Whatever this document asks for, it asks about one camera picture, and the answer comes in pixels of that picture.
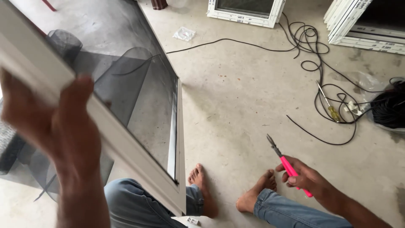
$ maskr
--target jeans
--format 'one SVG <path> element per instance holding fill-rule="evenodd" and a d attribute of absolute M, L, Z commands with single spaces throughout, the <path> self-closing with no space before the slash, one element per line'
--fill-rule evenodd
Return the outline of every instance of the jeans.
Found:
<path fill-rule="evenodd" d="M 135 180 L 111 181 L 104 187 L 111 226 L 115 228 L 186 228 L 171 219 L 168 209 L 149 195 Z M 187 216 L 201 216 L 203 195 L 197 185 L 186 187 Z M 303 206 L 264 189 L 254 206 L 254 215 L 279 228 L 346 228 L 353 227 L 342 218 Z"/>

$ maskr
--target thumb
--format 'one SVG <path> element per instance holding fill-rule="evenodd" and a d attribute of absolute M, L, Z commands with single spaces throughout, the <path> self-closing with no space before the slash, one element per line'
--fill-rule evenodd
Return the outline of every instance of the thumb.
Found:
<path fill-rule="evenodd" d="M 309 178 L 307 178 L 306 176 L 290 176 L 288 178 L 288 182 L 294 186 L 294 187 L 299 187 L 299 188 L 303 188 L 306 190 L 311 190 L 311 188 L 315 185 L 315 183 L 310 180 Z"/>
<path fill-rule="evenodd" d="M 60 111 L 74 116 L 86 112 L 87 101 L 93 89 L 94 82 L 89 75 L 75 79 L 60 94 Z"/>

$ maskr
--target plastic bag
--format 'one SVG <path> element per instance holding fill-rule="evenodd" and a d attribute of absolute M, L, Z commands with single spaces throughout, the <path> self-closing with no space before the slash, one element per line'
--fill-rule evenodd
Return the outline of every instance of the plastic bag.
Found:
<path fill-rule="evenodd" d="M 185 27 L 180 27 L 175 34 L 173 35 L 174 38 L 184 40 L 184 41 L 190 41 L 192 38 L 196 36 L 196 31 L 193 31 L 191 29 L 185 28 Z"/>
<path fill-rule="evenodd" d="M 404 80 L 404 78 L 402 78 L 402 77 L 393 78 L 391 80 L 391 82 L 393 83 L 393 82 L 400 81 L 400 80 Z M 384 90 L 390 90 L 393 88 L 393 86 L 389 83 L 389 81 L 380 82 L 375 77 L 373 77 L 369 74 L 363 73 L 363 72 L 360 72 L 359 86 L 361 86 L 362 88 L 365 88 L 369 91 L 384 91 Z M 366 91 L 361 90 L 361 94 L 362 94 L 365 102 L 373 101 L 381 93 L 382 92 L 366 92 Z M 370 103 L 365 104 L 365 106 L 363 106 L 362 108 L 367 111 L 368 109 L 371 108 Z M 375 123 L 372 111 L 367 112 L 366 115 L 367 115 L 367 118 L 371 122 L 373 122 L 376 126 L 379 126 L 382 129 L 385 129 L 387 131 L 392 131 L 395 133 L 399 133 L 399 134 L 405 134 L 405 128 L 392 129 L 389 127 L 385 127 L 381 124 Z"/>

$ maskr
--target concrete floor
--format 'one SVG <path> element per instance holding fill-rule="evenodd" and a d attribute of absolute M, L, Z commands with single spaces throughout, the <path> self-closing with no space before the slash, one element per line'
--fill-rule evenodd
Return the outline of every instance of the concrete floor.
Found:
<path fill-rule="evenodd" d="M 69 3 L 52 2 L 63 13 Z M 174 51 L 220 38 L 232 38 L 270 49 L 289 49 L 282 29 L 239 24 L 206 17 L 207 1 L 169 1 L 168 8 L 154 11 L 150 1 L 141 6 L 164 49 Z M 290 22 L 315 26 L 327 43 L 323 16 L 331 1 L 288 0 L 284 13 Z M 45 18 L 55 16 L 41 1 L 19 1 L 17 7 L 40 28 Z M 184 26 L 197 31 L 190 42 L 172 38 Z M 358 72 L 373 74 L 381 81 L 403 76 L 405 57 L 350 47 L 330 45 L 324 60 L 352 78 Z M 374 126 L 366 118 L 359 121 L 353 141 L 331 146 L 312 138 L 295 126 L 286 114 L 327 141 L 343 142 L 354 126 L 336 125 L 318 116 L 313 107 L 318 72 L 301 69 L 300 62 L 316 60 L 307 53 L 293 59 L 296 52 L 268 52 L 256 47 L 221 41 L 190 51 L 169 54 L 183 82 L 186 173 L 201 163 L 208 174 L 211 191 L 220 208 L 217 219 L 199 217 L 203 227 L 271 227 L 252 215 L 239 213 L 237 198 L 246 192 L 268 168 L 279 164 L 265 134 L 269 133 L 280 150 L 298 157 L 317 169 L 348 196 L 372 210 L 393 227 L 404 227 L 405 140 Z M 341 85 L 357 95 L 349 82 L 332 70 L 325 70 L 325 82 Z M 110 179 L 125 177 L 115 164 Z M 281 174 L 276 180 L 280 182 Z M 279 193 L 304 205 L 325 211 L 314 198 L 283 184 Z M 48 196 L 32 202 L 39 189 L 0 180 L 0 221 L 14 227 L 52 227 L 56 204 Z"/>

